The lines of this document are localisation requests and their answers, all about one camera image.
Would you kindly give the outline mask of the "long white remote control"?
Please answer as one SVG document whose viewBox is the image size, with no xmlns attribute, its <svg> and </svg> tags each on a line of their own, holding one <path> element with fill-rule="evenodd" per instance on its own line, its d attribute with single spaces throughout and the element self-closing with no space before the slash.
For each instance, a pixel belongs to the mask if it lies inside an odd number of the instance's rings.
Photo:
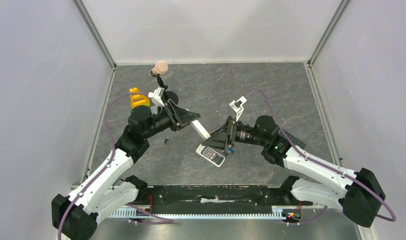
<svg viewBox="0 0 406 240">
<path fill-rule="evenodd" d="M 204 141 L 211 137 L 210 133 L 203 127 L 203 125 L 198 120 L 192 121 L 191 125 Z"/>
</svg>

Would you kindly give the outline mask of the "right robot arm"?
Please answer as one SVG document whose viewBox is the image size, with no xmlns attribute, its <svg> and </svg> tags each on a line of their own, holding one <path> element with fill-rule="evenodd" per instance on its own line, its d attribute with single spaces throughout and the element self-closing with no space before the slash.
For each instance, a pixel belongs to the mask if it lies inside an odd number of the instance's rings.
<svg viewBox="0 0 406 240">
<path fill-rule="evenodd" d="M 386 199 L 375 174 L 367 168 L 356 171 L 332 164 L 290 143 L 291 139 L 292 135 L 281 131 L 271 116 L 259 116 L 254 126 L 228 117 L 202 146 L 218 151 L 230 150 L 236 142 L 262 146 L 261 155 L 270 164 L 315 180 L 309 182 L 290 176 L 291 185 L 279 191 L 284 203 L 298 200 L 321 204 L 341 211 L 359 226 L 371 227 Z"/>
</svg>

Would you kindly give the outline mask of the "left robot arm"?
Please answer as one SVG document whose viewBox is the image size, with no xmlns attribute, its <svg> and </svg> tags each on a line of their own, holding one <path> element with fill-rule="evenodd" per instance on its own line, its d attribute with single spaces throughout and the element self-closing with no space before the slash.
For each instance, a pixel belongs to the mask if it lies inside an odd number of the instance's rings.
<svg viewBox="0 0 406 240">
<path fill-rule="evenodd" d="M 139 181 L 125 180 L 115 190 L 109 187 L 143 156 L 150 146 L 150 137 L 166 129 L 179 131 L 200 117 L 170 99 L 162 103 L 156 114 L 149 106 L 133 108 L 106 160 L 68 195 L 58 194 L 52 200 L 52 224 L 57 229 L 57 239 L 88 240 L 100 223 L 120 207 L 131 202 L 143 204 L 148 191 Z"/>
</svg>

